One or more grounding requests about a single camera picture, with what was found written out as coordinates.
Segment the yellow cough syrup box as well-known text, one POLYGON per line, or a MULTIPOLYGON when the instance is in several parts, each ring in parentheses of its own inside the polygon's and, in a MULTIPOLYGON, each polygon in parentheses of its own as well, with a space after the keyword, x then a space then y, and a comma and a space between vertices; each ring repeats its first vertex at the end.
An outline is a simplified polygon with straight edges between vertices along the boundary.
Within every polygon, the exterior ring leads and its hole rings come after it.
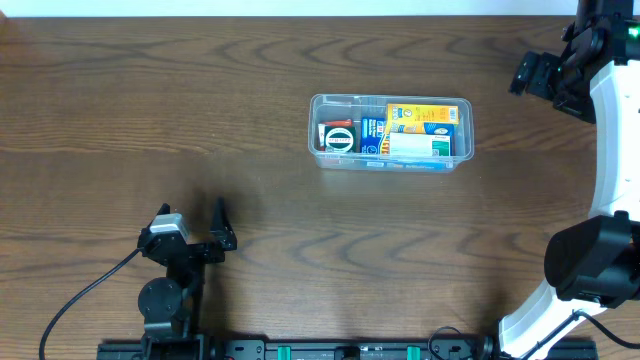
POLYGON ((458 107, 450 105, 400 104, 387 105, 387 120, 397 123, 459 123, 458 107))

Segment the clear plastic container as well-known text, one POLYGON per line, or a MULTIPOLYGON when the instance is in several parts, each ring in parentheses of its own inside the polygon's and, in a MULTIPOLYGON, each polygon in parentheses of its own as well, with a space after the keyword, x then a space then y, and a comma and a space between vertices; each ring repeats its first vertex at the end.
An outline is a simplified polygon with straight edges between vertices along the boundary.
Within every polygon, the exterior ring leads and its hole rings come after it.
POLYGON ((308 148, 326 169, 448 173, 474 156, 464 98, 317 94, 308 148))

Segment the dark green square box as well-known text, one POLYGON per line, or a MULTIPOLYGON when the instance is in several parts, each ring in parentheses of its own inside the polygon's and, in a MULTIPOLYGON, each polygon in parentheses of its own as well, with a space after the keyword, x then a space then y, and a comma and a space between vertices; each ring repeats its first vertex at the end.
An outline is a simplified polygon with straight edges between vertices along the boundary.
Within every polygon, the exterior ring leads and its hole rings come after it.
POLYGON ((356 150, 356 130, 353 126, 327 126, 324 135, 326 152, 350 153, 356 150))

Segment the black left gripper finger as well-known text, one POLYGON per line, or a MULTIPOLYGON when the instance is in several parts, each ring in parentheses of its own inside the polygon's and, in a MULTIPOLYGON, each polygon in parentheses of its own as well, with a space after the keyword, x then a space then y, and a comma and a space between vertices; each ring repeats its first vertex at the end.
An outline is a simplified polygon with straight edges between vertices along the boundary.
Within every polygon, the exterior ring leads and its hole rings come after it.
POLYGON ((215 202, 209 233, 223 251, 237 249, 237 236, 229 222, 222 197, 219 197, 215 202))
POLYGON ((147 228, 151 229, 152 224, 154 223, 154 221, 162 215, 167 215, 170 213, 170 205, 168 203, 163 203, 159 210, 157 211, 157 213, 154 215, 154 217, 152 218, 152 220, 149 222, 147 228))

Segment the red Panadol box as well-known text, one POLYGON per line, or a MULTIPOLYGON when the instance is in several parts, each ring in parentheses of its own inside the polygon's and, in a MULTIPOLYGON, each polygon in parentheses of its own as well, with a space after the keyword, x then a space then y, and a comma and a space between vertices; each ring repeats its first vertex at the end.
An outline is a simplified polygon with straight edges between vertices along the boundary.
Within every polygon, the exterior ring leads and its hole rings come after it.
POLYGON ((318 124, 318 140, 319 140, 319 149, 325 149, 325 131, 327 126, 331 127, 351 127, 353 125, 353 121, 351 119, 346 120, 334 120, 334 121, 325 121, 318 124))

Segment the blue Kool Fever box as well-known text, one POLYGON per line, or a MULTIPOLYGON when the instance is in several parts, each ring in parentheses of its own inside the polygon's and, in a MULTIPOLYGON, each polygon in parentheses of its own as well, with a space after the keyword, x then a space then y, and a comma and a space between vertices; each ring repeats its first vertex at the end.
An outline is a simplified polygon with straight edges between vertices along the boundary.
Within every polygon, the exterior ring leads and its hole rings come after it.
POLYGON ((378 171, 448 172, 469 157, 466 138, 459 136, 457 125, 442 123, 397 123, 382 118, 363 118, 360 139, 362 166, 378 171), (391 155, 391 133, 446 135, 451 138, 450 156, 391 155))

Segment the white and green box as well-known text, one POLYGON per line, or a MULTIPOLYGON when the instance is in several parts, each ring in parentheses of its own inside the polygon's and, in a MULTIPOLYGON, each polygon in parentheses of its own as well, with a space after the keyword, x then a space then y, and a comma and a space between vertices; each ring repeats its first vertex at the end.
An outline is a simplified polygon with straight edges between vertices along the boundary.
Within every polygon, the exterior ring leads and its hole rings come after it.
POLYGON ((446 135, 391 133, 389 152, 406 156, 450 156, 451 138, 446 135))

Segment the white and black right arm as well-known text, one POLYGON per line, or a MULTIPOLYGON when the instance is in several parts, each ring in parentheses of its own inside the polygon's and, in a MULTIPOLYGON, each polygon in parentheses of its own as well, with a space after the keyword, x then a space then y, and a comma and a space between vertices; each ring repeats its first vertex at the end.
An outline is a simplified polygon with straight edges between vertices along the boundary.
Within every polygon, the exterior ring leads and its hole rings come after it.
POLYGON ((596 180, 587 220, 553 235, 544 279, 503 317, 481 359, 595 359, 567 335, 589 321, 637 349, 596 315, 639 298, 639 22, 633 0, 581 0, 561 55, 528 52, 509 91, 528 93, 596 127, 596 180))

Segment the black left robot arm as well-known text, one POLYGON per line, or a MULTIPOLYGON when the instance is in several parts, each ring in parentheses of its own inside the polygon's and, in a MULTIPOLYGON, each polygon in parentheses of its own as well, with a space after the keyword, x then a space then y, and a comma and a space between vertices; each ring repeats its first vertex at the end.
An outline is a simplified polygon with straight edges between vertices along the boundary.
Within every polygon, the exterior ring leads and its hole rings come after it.
POLYGON ((209 239, 190 243, 188 238, 183 216, 168 204, 139 235, 137 249, 142 256, 166 268, 165 276, 149 281, 138 295, 144 317, 142 360, 202 360, 211 355, 209 337, 199 332, 205 268, 223 262, 226 252, 237 249, 222 198, 214 205, 209 239))

